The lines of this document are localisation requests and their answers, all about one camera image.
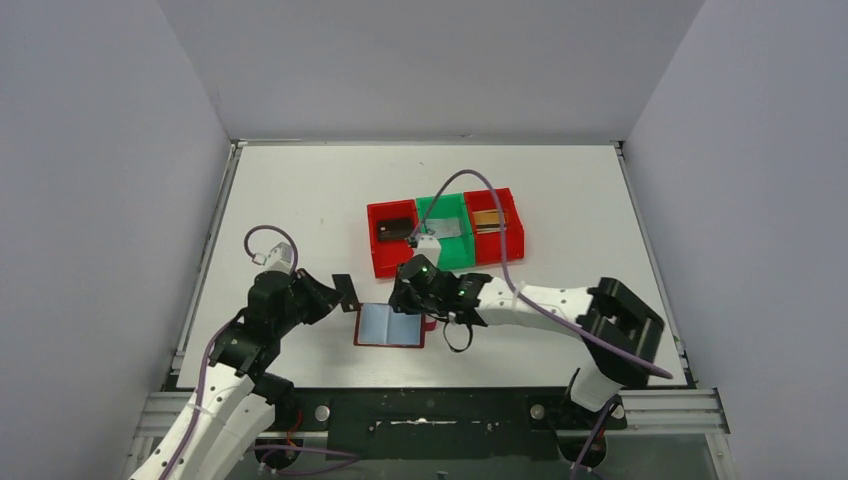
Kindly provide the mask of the black VIP credit card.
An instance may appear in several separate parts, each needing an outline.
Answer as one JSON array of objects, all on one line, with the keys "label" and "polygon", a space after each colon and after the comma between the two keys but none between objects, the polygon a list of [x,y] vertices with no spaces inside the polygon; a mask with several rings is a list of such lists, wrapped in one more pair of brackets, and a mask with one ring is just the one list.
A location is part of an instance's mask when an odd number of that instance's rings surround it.
[{"label": "black VIP credit card", "polygon": [[333,274],[332,280],[335,289],[342,294],[340,308],[343,312],[359,312],[361,310],[361,302],[357,296],[355,286],[350,274]]}]

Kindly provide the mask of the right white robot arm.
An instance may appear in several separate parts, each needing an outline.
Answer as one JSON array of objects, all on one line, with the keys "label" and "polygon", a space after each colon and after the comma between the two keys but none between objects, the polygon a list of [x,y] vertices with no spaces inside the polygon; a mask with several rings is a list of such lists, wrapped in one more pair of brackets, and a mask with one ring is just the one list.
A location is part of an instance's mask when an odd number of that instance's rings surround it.
[{"label": "right white robot arm", "polygon": [[455,275],[416,255],[397,269],[388,303],[399,313],[470,329],[518,326],[581,340],[589,361],[562,400],[564,417],[578,427],[596,420],[621,389],[673,376],[655,363],[664,320],[614,278],[589,287],[540,287],[486,273]]}]

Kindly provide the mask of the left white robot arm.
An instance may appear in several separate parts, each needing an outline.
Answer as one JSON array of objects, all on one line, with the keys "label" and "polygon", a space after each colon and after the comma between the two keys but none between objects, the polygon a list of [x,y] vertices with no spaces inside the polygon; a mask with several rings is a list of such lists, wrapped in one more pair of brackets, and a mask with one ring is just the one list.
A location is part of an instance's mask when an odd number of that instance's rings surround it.
[{"label": "left white robot arm", "polygon": [[295,416],[292,381],[269,372],[281,340],[344,299],[303,269],[260,273],[236,315],[211,338],[198,383],[133,479],[223,479],[258,435]]}]

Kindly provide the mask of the red leather card holder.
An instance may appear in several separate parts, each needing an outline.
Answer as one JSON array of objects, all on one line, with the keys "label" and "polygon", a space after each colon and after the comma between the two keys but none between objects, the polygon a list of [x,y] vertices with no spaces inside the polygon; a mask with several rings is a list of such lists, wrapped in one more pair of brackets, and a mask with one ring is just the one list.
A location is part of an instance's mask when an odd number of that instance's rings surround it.
[{"label": "red leather card holder", "polygon": [[423,348],[437,322],[424,314],[395,312],[384,303],[364,303],[357,313],[353,344],[362,347]]}]

